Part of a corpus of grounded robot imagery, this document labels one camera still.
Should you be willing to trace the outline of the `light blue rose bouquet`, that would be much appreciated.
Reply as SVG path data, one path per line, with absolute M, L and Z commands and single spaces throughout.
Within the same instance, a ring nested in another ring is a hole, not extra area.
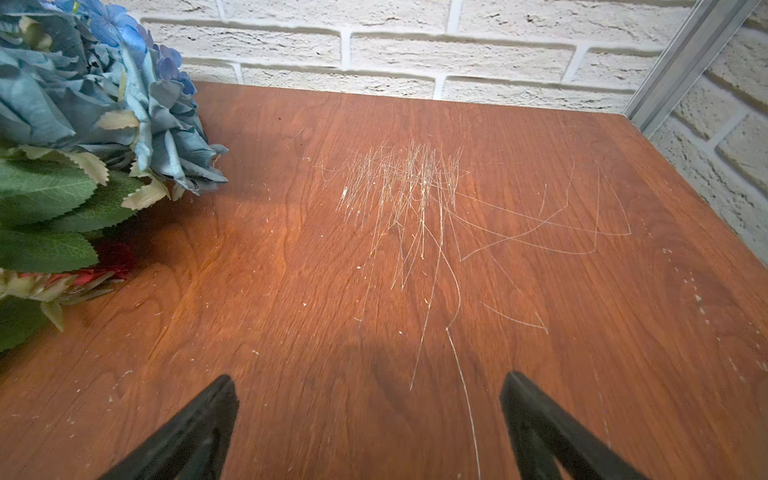
M 1 4 L 1 138 L 88 152 L 117 170 L 131 166 L 201 194 L 227 183 L 214 166 L 194 95 L 159 78 L 151 52 L 140 66 L 129 47 L 98 40 L 85 18 L 42 1 Z

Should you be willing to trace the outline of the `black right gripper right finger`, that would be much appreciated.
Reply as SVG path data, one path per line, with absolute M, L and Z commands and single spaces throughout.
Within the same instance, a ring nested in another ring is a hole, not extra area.
M 500 394 L 520 477 L 560 479 L 643 479 L 523 373 L 507 373 Z

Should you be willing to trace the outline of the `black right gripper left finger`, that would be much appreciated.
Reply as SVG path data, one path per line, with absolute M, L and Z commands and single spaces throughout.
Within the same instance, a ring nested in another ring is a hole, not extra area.
M 218 479 L 239 400 L 228 375 L 216 378 L 103 479 Z

